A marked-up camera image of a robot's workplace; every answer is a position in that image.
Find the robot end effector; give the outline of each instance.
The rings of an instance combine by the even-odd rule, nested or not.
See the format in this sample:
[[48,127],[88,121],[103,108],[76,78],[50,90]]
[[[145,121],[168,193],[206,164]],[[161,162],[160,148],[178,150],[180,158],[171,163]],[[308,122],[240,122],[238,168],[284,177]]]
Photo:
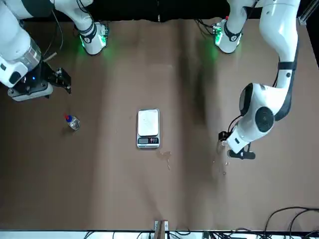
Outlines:
[[[263,6],[260,32],[279,55],[277,76],[272,87],[251,83],[243,90],[239,103],[241,119],[230,132],[223,131],[219,134],[219,139],[227,141],[230,146],[228,155],[231,157],[253,159],[255,154],[245,151],[244,147],[249,145],[250,148],[250,142],[267,135],[274,122],[281,120],[290,111],[298,56],[296,16],[299,3],[299,0],[290,0],[287,4],[271,3]],[[239,26],[235,32],[241,31],[242,26]],[[228,34],[215,43],[221,50],[231,52],[238,42],[227,36]]]

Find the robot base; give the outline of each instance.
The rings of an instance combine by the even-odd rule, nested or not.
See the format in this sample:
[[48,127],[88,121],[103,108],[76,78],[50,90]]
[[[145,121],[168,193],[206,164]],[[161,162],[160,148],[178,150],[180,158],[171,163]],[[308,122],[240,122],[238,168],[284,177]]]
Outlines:
[[96,34],[90,41],[85,35],[81,35],[82,46],[85,51],[90,55],[97,55],[100,51],[107,46],[107,39],[109,27],[99,22],[94,23],[96,26]]
[[239,35],[239,37],[236,38],[235,41],[230,41],[225,33],[226,22],[227,20],[224,19],[216,24],[217,27],[220,27],[220,31],[215,33],[215,45],[218,46],[222,52],[230,54],[234,52],[236,47],[239,45],[242,33]]

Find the electrical wire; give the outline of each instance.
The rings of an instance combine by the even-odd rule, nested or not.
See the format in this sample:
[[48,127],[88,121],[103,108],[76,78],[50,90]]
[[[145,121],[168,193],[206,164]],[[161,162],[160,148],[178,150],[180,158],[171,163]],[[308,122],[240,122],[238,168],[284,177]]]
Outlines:
[[228,126],[228,133],[230,133],[231,131],[230,131],[230,127],[231,127],[231,125],[237,120],[237,119],[239,119],[240,117],[241,117],[242,115],[239,115],[239,116],[237,116],[235,119],[233,119],[233,121],[229,124],[229,126]]
[[187,233],[180,233],[178,231],[175,231],[176,234],[179,234],[180,236],[188,236],[190,234],[190,230],[188,230]]
[[170,232],[167,232],[167,238],[168,238],[168,239],[170,238],[169,236],[173,236],[173,237],[175,237],[175,238],[177,238],[177,239],[181,239],[179,236],[176,236],[175,234],[172,234],[172,233],[170,233]]
[[[60,25],[58,19],[56,18],[56,15],[55,15],[55,13],[54,13],[53,10],[52,10],[52,14],[53,14],[53,16],[54,16],[54,19],[55,19],[55,21],[56,21],[56,24],[58,25],[58,27],[59,27],[59,29],[60,29],[60,33],[61,33],[61,44],[60,44],[60,47],[59,47],[59,51],[61,51],[62,46],[63,46],[63,32],[62,32],[61,25]],[[47,58],[45,58],[43,61],[44,61],[44,62],[47,62],[47,61],[51,60],[53,57],[55,57],[56,55],[57,55],[57,52],[54,52],[54,53],[52,53],[50,56],[48,56]]]
[[209,36],[213,36],[213,32],[209,31],[209,29],[211,29],[212,26],[209,26],[209,25],[205,24],[205,23],[204,23],[202,20],[200,20],[200,19],[195,19],[194,21],[197,22],[198,24],[202,25]]
[[55,24],[55,28],[54,28],[54,33],[53,33],[52,39],[51,39],[51,41],[50,41],[50,44],[49,44],[48,48],[45,50],[45,52],[44,52],[44,54],[43,54],[43,57],[45,57],[45,55],[46,55],[46,54],[48,53],[48,51],[50,50],[51,45],[52,45],[52,43],[53,43],[54,40],[55,40],[55,37],[56,37],[56,34],[57,34],[57,30],[58,30],[58,25]]
[[[296,206],[296,207],[286,207],[286,208],[278,209],[278,210],[274,211],[273,213],[271,213],[270,216],[269,216],[268,219],[267,219],[267,222],[266,222],[265,228],[264,228],[264,233],[263,233],[263,237],[264,237],[264,238],[265,238],[265,236],[266,236],[266,234],[267,234],[267,227],[268,227],[269,221],[270,221],[270,219],[274,216],[274,214],[279,213],[279,212],[282,212],[282,211],[286,211],[286,210],[291,210],[291,209],[302,209],[302,210],[303,210],[302,213],[305,213],[306,211],[316,211],[316,212],[319,212],[319,208],[306,208],[306,207],[299,207],[299,206]],[[300,216],[302,213],[299,212],[299,213],[294,217],[293,221],[294,221],[298,216]]]
[[200,24],[196,20],[194,20],[194,21],[196,22],[196,25],[200,31],[200,34],[203,36],[203,38],[206,38],[208,36],[211,37],[210,34],[207,34],[206,32],[203,31],[203,29],[200,27]]
[[318,232],[319,232],[319,229],[313,230],[310,233],[308,233],[307,235],[305,235],[305,237],[308,238],[311,234],[318,233]]
[[93,16],[91,15],[91,13],[89,12],[89,10],[84,6],[84,4],[82,3],[81,0],[76,0],[76,3],[78,4],[80,10],[84,13],[87,13],[90,15],[90,17],[92,18],[92,21],[94,22]]
[[138,239],[140,237],[140,235],[142,235],[143,232],[140,232],[140,234],[138,235],[138,237],[136,239]]
[[251,17],[251,15],[253,14],[253,11],[254,11],[258,2],[259,2],[259,0],[255,0],[254,4],[251,6],[252,9],[251,9],[249,15],[247,16],[247,19],[249,19]]
[[83,239],[87,239],[90,235],[92,235],[94,233],[94,231],[88,231]]
[[307,209],[307,210],[303,210],[299,213],[297,213],[295,215],[295,217],[292,219],[291,223],[290,223],[290,226],[289,226],[289,238],[291,239],[291,234],[292,234],[292,228],[293,228],[293,224],[294,224],[294,221],[297,219],[297,217],[299,217],[301,214],[304,214],[304,213],[307,213],[307,212],[317,212],[319,213],[319,210],[312,210],[312,209]]

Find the green led light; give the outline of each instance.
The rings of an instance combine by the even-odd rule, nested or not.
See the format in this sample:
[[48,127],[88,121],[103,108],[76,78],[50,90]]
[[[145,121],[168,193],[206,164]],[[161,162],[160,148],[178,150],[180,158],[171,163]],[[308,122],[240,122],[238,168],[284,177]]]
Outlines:
[[215,45],[219,46],[223,33],[220,31],[215,36]]
[[101,42],[101,45],[102,46],[106,46],[106,37],[105,36],[101,36],[101,35],[98,35],[99,37],[99,40]]
[[82,42],[82,46],[83,46],[83,47],[85,47],[85,46],[84,46],[84,42],[83,42],[83,40],[82,40],[81,36],[80,36],[80,39],[81,39],[81,42]]

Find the metal bracket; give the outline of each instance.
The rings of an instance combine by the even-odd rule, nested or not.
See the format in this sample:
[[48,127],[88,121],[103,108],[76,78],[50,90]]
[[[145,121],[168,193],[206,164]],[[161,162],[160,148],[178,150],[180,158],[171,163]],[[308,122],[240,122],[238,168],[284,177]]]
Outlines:
[[319,6],[319,0],[313,0],[308,7],[304,10],[300,17],[298,17],[298,22],[300,25],[306,25],[308,18]]

